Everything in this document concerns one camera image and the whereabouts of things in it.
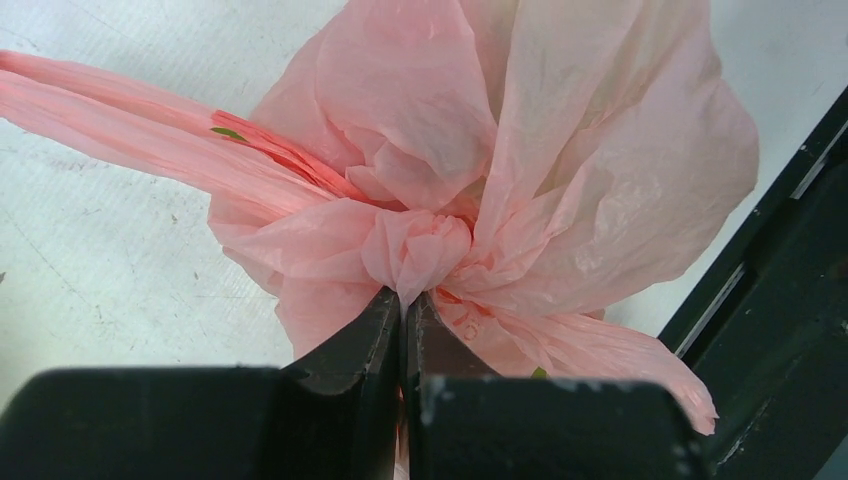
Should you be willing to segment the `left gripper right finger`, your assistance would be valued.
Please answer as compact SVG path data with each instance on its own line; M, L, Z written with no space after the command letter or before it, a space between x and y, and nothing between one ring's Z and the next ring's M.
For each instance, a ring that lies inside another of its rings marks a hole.
M405 318L413 479L704 479L700 444L661 386L497 374L421 295Z

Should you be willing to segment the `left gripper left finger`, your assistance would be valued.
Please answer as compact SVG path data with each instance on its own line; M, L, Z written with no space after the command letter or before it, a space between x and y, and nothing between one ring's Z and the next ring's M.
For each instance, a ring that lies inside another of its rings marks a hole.
M271 367L54 369L1 416L5 479L390 479L399 301Z

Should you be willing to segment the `pink plastic bag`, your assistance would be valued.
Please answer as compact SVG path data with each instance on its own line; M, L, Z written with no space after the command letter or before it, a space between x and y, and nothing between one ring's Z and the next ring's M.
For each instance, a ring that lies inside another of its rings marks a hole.
M753 190L756 126L706 1L350 1L248 119L3 51L1 113L211 196L298 355L382 287L508 375L704 383L603 311L682 275Z

